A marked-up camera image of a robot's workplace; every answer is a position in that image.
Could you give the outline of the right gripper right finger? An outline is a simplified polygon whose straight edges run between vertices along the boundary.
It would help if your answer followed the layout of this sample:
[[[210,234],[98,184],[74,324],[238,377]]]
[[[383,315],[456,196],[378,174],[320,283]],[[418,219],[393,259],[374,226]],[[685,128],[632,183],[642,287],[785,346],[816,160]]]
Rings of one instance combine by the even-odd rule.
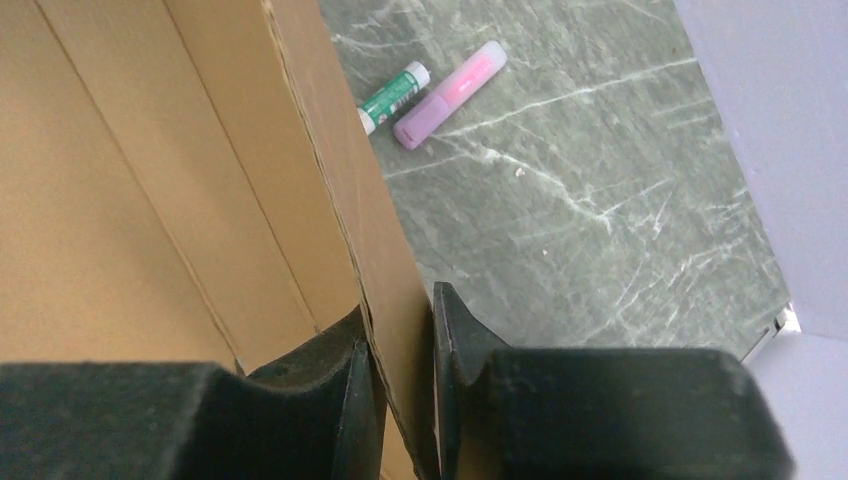
[[[433,288],[444,479],[790,479],[753,376],[704,348],[508,344]]]

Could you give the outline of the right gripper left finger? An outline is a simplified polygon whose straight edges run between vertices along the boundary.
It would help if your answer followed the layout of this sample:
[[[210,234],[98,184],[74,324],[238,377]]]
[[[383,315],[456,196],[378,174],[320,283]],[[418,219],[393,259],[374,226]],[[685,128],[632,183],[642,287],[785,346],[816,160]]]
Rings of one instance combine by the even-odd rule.
[[[386,402],[359,310],[235,374],[214,363],[6,363],[5,479],[376,479]]]

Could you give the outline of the brown cardboard box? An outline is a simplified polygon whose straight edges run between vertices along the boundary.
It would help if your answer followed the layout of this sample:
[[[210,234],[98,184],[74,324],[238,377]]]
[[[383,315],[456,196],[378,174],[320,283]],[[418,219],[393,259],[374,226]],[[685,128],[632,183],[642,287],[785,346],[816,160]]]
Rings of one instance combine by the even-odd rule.
[[[436,479],[430,301],[314,1],[1,5],[1,368],[240,375],[359,310]]]

